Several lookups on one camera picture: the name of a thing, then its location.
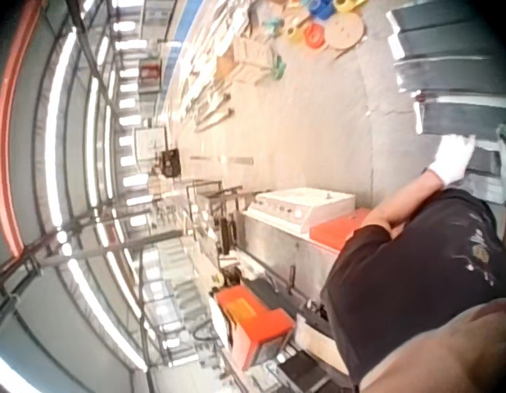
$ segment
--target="red pipe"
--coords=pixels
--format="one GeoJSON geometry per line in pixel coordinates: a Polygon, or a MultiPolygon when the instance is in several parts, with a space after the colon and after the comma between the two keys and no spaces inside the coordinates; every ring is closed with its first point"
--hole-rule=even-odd
{"type": "Polygon", "coordinates": [[[40,11],[40,0],[27,0],[23,6],[0,86],[0,227],[14,257],[18,257],[24,250],[24,243],[20,237],[11,199],[9,170],[11,109],[20,69],[40,11]]]}

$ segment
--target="yellow object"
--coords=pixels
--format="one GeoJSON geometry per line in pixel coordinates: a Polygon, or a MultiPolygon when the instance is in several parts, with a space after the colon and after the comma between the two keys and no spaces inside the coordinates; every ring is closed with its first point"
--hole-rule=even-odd
{"type": "Polygon", "coordinates": [[[290,43],[299,43],[304,38],[304,29],[290,26],[286,30],[286,37],[290,43]]]}
{"type": "Polygon", "coordinates": [[[337,12],[351,12],[360,4],[368,0],[333,0],[333,6],[337,12]]]}

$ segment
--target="black shirt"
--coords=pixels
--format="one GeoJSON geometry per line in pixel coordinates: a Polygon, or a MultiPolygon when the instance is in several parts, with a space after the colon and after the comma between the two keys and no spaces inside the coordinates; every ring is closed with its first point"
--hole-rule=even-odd
{"type": "Polygon", "coordinates": [[[407,340],[500,297],[506,249],[495,218],[460,190],[429,201],[393,242],[377,225],[355,231],[322,292],[355,385],[407,340]]]}

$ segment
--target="worker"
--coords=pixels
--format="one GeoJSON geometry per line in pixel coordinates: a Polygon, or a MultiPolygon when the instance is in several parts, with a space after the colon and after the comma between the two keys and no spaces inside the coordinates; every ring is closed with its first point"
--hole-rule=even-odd
{"type": "MultiPolygon", "coordinates": [[[[469,310],[506,300],[506,246],[497,236],[495,217],[485,202],[450,187],[463,179],[474,148],[475,138],[442,137],[434,162],[369,213],[326,280],[321,297],[332,335],[351,381],[362,391],[411,341],[438,329],[452,331],[454,318],[459,325],[469,310]]],[[[502,140],[499,148],[506,198],[502,140]]],[[[422,359],[422,352],[414,353],[422,359]]],[[[495,384],[492,378],[494,373],[486,377],[489,386],[495,384]]],[[[468,392],[429,387],[430,392],[468,392]]],[[[373,385],[370,391],[393,390],[373,385]]]]}

